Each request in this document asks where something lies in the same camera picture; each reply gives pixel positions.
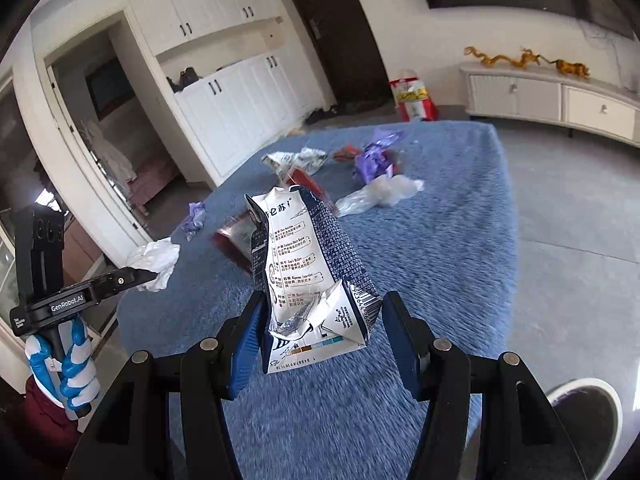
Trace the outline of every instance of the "brown door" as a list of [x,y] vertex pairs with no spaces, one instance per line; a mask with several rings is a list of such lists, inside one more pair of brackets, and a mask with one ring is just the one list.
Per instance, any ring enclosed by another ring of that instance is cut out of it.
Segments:
[[293,0],[338,102],[391,98],[385,67],[359,0]]

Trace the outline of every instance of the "blue tablecloth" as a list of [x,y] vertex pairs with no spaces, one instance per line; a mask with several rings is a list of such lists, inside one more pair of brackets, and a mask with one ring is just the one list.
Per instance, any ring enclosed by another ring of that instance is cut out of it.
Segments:
[[[396,148],[404,171],[425,182],[394,208],[341,218],[380,294],[398,290],[413,316],[466,352],[504,351],[516,274],[516,225],[502,147],[490,124],[411,123]],[[206,200],[204,229],[187,242],[167,290],[130,290],[118,306],[127,351],[182,352],[237,316],[251,278],[212,244],[215,229],[244,209],[245,193],[276,185],[265,153],[303,146],[334,150],[367,144],[373,126],[287,137],[252,156]],[[357,189],[353,167],[329,160],[314,179],[334,199]],[[181,439],[177,403],[174,438]],[[370,346],[298,370],[262,375],[225,403],[245,479],[405,478],[426,414],[402,387],[378,320]],[[473,396],[470,431],[480,417]]]

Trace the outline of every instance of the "silver bolt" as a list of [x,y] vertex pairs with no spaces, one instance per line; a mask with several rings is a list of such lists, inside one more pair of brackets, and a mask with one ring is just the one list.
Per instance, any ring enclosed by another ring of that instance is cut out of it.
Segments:
[[148,357],[149,354],[147,352],[144,350],[138,350],[131,356],[131,360],[135,362],[135,364],[139,365],[140,363],[145,362]]
[[517,366],[520,364],[520,357],[518,354],[514,354],[513,352],[507,352],[502,356],[504,362],[511,366]]
[[212,337],[207,337],[200,342],[200,348],[204,351],[215,350],[218,348],[218,340]]
[[433,342],[433,347],[441,352],[447,352],[451,350],[451,341],[446,338],[439,337]]

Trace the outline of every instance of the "tile grout line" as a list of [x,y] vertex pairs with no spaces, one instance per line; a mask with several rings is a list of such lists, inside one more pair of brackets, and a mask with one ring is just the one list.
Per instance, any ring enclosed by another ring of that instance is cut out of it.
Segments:
[[630,264],[640,264],[640,262],[636,262],[635,260],[627,260],[626,258],[620,258],[618,256],[611,256],[610,254],[603,254],[603,253],[597,253],[595,251],[590,251],[587,249],[578,249],[577,247],[570,247],[568,245],[562,245],[562,244],[553,244],[551,242],[543,242],[541,240],[532,240],[531,238],[521,238],[518,237],[519,240],[522,240],[523,242],[535,242],[537,244],[544,244],[544,245],[550,245],[553,247],[562,247],[563,249],[571,249],[572,251],[580,251],[583,253],[590,253],[590,254],[596,254],[597,256],[604,256],[605,258],[613,258],[614,260],[621,260],[622,262],[628,262]]

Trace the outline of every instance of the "blue and white glove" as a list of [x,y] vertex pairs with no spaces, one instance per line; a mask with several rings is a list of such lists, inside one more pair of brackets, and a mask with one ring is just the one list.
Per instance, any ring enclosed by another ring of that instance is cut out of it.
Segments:
[[[51,357],[49,343],[38,334],[30,335],[24,346],[33,378],[47,399],[60,408],[64,408],[62,398],[66,397],[66,405],[70,410],[78,410],[91,402],[100,393],[100,383],[96,377],[94,361],[91,359],[91,341],[87,337],[86,327],[79,316],[71,323],[71,330],[60,331],[62,343],[67,349],[64,360],[60,363]],[[63,379],[58,384],[56,372],[62,371]]]

